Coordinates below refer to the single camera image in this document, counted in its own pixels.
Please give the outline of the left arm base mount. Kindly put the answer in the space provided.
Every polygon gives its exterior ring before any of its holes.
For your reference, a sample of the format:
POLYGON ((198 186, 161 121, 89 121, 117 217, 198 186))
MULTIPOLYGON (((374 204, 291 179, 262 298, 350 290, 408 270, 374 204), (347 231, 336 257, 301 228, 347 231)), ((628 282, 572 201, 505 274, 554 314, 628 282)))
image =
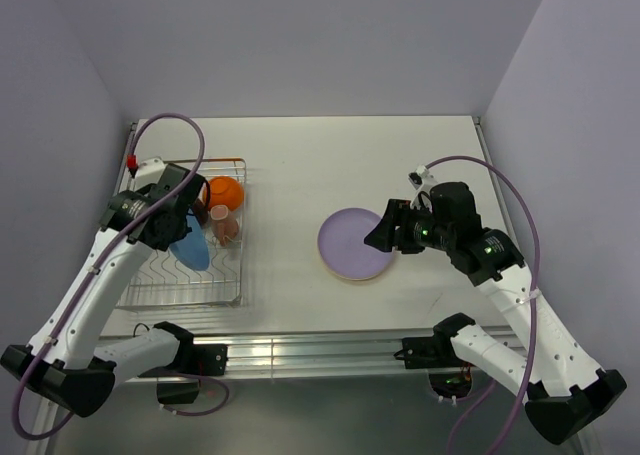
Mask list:
POLYGON ((200 396, 207 396, 222 406, 230 396, 229 387, 220 380, 225 374, 228 346, 224 344, 197 344, 191 360, 181 373, 195 375, 177 382, 158 382, 157 401, 164 406, 191 405, 200 396))

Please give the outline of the purple plate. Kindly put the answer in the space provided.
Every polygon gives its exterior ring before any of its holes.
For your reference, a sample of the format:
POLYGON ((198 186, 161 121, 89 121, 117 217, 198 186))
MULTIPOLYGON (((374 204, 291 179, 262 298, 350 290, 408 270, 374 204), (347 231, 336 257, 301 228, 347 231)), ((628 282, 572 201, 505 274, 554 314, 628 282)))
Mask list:
POLYGON ((317 247, 325 266, 335 275, 364 281, 382 274, 392 263, 390 252, 364 243, 381 216, 364 208, 345 208, 331 214, 320 226, 317 247))

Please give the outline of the blue plate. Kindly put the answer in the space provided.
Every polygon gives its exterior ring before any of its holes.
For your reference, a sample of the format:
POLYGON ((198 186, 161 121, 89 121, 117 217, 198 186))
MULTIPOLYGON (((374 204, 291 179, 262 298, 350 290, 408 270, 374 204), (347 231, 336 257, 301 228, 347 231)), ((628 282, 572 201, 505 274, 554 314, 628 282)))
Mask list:
POLYGON ((194 215, 188 214, 186 222, 188 231, 185 237, 170 244, 169 250, 188 269, 205 271, 210 262, 206 237, 194 215))

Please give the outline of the pink mug white inside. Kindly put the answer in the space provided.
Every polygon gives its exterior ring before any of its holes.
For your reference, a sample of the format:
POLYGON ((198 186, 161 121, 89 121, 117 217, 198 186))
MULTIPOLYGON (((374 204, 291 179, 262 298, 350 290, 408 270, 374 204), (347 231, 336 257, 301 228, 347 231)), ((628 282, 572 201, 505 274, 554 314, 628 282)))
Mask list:
POLYGON ((226 205, 216 205, 209 214, 214 237, 222 247, 226 247, 237 238, 240 231, 234 213, 226 205))

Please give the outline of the brown mug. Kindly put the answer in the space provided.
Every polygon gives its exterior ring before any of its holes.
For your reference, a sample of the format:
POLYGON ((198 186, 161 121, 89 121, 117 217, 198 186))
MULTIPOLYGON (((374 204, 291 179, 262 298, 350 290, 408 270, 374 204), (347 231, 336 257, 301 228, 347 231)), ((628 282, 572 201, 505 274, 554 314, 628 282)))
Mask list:
POLYGON ((209 223, 209 211, 201 199, 197 198, 192 205, 192 212, 201 227, 209 223))

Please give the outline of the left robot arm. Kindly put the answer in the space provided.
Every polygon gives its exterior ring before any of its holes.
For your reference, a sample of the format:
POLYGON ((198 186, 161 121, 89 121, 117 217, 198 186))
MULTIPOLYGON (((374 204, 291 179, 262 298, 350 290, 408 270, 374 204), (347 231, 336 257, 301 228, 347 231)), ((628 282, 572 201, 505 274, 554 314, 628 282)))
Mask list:
POLYGON ((63 300, 27 344, 5 349, 2 367, 22 386, 79 417, 94 414, 117 386, 139 375, 190 370, 194 336, 170 322, 113 345, 98 342, 141 266, 190 233, 187 214, 204 183, 202 176, 167 163, 157 182, 112 197, 63 300))

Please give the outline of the orange bowl white inside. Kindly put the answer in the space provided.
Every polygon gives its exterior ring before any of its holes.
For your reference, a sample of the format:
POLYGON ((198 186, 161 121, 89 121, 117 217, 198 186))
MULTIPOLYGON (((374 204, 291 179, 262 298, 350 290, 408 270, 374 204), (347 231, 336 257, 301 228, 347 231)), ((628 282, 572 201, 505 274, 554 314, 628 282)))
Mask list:
POLYGON ((208 180, 203 190, 202 201, 208 210, 224 205, 230 211, 236 211, 244 202, 244 189, 234 178, 217 176, 208 180))

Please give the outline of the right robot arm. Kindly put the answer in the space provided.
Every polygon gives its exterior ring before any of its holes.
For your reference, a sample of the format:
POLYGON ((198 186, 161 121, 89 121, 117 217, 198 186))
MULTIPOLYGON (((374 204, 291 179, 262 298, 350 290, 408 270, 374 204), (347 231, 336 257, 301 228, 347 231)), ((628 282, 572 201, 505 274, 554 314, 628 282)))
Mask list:
POLYGON ((455 269, 505 318, 527 354, 490 336, 456 313, 429 337, 402 341, 396 358, 408 369, 468 363, 522 398, 526 416, 548 442, 560 445, 605 414, 626 390, 615 369, 604 369, 570 334, 540 291, 524 257, 503 231, 483 226, 463 182, 434 185, 418 200, 391 199, 366 245, 382 252, 444 252, 455 269))

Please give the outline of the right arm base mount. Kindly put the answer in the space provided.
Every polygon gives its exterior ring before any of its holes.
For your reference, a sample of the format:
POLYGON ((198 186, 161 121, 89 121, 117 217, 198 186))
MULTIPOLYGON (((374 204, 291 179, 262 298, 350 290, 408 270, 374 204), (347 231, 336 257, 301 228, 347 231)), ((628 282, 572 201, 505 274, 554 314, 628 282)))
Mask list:
POLYGON ((393 358, 407 370, 426 370, 429 387, 437 399, 457 402, 471 393, 471 365, 459 359, 436 336, 403 338, 393 358))

